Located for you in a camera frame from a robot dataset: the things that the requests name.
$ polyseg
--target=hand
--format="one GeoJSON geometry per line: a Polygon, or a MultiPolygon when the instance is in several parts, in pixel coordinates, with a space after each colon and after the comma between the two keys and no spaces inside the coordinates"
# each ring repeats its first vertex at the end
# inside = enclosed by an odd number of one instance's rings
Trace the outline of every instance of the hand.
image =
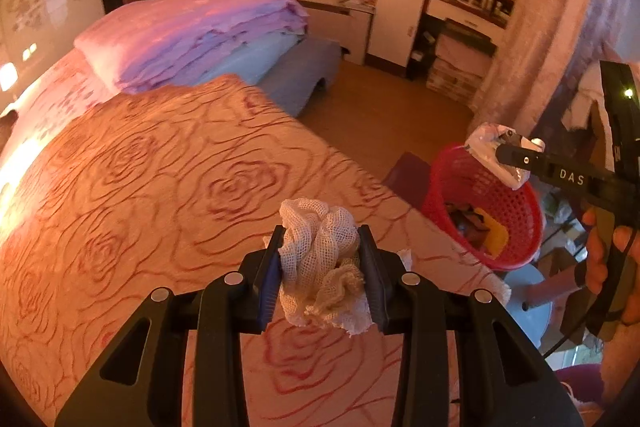
{"type": "MultiPolygon", "coordinates": [[[[587,288],[594,294],[599,294],[602,284],[607,278],[607,265],[604,262],[604,245],[598,235],[596,214],[591,208],[582,216],[582,222],[593,228],[587,239],[587,288]]],[[[613,233],[613,244],[620,251],[625,251],[626,245],[631,239],[632,230],[629,227],[617,227],[613,233]]],[[[640,265],[640,232],[636,234],[633,245],[628,253],[637,264],[640,265]]],[[[631,325],[640,322],[640,269],[636,271],[636,285],[626,301],[625,311],[622,314],[622,323],[631,325]]]]}

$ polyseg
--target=screw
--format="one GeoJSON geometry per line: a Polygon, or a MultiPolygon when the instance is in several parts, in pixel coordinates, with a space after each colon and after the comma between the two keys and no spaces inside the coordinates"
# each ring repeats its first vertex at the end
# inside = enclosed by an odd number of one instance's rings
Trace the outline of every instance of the screw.
{"type": "Polygon", "coordinates": [[[167,288],[156,288],[151,292],[151,300],[155,302],[162,302],[169,296],[169,290],[167,288]]]}
{"type": "Polygon", "coordinates": [[[402,274],[401,280],[407,286],[416,286],[420,284],[420,276],[414,272],[407,272],[402,274]]]}
{"type": "Polygon", "coordinates": [[[482,304],[489,304],[494,299],[491,292],[487,290],[478,290],[474,293],[474,297],[476,298],[476,301],[482,302],[482,304]]]}
{"type": "Polygon", "coordinates": [[[225,284],[235,286],[244,280],[244,276],[240,272],[229,272],[225,275],[225,284]]]}

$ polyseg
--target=white cabinet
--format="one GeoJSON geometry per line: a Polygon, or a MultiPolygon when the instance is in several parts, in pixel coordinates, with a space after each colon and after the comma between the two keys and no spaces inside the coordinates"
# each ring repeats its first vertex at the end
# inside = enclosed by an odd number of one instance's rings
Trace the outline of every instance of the white cabinet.
{"type": "Polygon", "coordinates": [[[328,10],[309,6],[305,6],[305,10],[309,14],[309,35],[340,42],[349,51],[349,54],[344,55],[345,60],[360,65],[364,63],[370,13],[350,8],[328,10]]]}
{"type": "Polygon", "coordinates": [[[367,53],[406,67],[423,4],[424,0],[377,0],[367,53]]]}
{"type": "Polygon", "coordinates": [[[364,63],[371,14],[366,6],[348,6],[340,0],[297,0],[309,14],[309,35],[340,42],[349,54],[344,59],[364,63]]]}

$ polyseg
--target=rose pattern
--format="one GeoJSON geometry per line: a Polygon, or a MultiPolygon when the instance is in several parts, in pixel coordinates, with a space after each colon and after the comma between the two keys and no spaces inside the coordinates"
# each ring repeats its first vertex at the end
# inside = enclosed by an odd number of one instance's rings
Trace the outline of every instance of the rose pattern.
{"type": "MultiPolygon", "coordinates": [[[[0,247],[0,357],[44,422],[53,425],[153,288],[193,291],[236,268],[262,248],[280,202],[300,196],[350,208],[381,248],[412,248],[414,269],[444,289],[507,295],[418,212],[236,77],[120,94],[42,150],[10,208],[23,219],[0,247]]],[[[389,425],[399,337],[294,328],[277,309],[263,335],[241,342],[252,426],[389,425]]],[[[185,375],[189,426],[193,342],[185,375]]]]}

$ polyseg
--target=pink blanket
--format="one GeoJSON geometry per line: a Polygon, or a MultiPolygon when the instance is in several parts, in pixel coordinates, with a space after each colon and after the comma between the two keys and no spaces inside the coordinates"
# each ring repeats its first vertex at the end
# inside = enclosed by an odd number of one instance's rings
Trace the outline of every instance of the pink blanket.
{"type": "Polygon", "coordinates": [[[189,85],[238,46],[305,25],[294,0],[149,0],[109,13],[74,44],[108,86],[134,93],[178,75],[189,85]]]}

